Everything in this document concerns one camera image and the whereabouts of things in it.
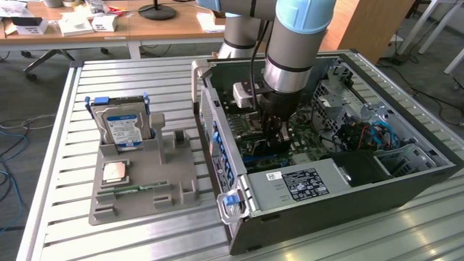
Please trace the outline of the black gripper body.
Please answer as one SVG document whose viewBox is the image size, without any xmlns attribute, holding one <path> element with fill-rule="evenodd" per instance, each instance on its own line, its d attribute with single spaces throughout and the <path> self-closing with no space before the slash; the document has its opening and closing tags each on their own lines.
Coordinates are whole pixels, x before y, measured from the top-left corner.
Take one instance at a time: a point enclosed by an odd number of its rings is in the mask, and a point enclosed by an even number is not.
<svg viewBox="0 0 464 261">
<path fill-rule="evenodd" d="M 263 93 L 259 99 L 263 119 L 275 118 L 281 122 L 286 122 L 295 112 L 299 96 L 299 92 L 293 92 L 290 94 L 275 91 Z"/>
</svg>

